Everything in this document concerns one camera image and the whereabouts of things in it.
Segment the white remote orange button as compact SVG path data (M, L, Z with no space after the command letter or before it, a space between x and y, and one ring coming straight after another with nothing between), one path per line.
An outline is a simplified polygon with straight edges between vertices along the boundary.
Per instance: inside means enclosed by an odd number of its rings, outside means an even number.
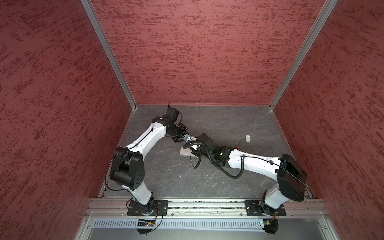
M191 148L180 148L180 155L181 156L192 156Z

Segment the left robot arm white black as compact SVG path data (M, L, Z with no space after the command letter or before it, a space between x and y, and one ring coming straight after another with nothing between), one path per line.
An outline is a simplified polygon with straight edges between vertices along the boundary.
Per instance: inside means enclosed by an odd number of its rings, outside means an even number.
M187 127L182 124L179 110L168 107L166 114L152 120L146 131L126 147L118 147L110 161L109 178L127 190L140 207L151 211L154 208L153 193L147 188L144 160L149 151L162 138L168 136L175 143L183 141Z

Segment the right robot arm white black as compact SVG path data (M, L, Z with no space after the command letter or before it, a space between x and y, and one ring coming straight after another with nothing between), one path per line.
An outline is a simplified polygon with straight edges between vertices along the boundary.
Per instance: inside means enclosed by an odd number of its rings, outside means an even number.
M232 179L240 178L245 171L268 177L277 183L265 190L259 202L258 209L264 215L273 215L287 201L302 202L307 196L307 174L299 163L290 155L281 157L263 157L240 151L237 148L217 145L206 134L198 137L184 137L184 149L199 158L196 169L202 157Z

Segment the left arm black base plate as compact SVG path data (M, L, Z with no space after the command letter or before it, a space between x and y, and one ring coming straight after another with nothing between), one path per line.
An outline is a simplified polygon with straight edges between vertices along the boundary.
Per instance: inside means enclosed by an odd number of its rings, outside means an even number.
M150 200L147 205L142 205L132 200L128 204L128 216L166 216L168 211L168 200Z

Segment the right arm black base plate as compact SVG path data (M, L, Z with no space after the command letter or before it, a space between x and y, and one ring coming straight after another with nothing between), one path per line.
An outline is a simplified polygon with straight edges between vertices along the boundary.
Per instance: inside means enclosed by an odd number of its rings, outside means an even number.
M285 217L287 215L284 205L278 209L273 209L266 204L261 204L260 200L246 200L245 210L249 217Z

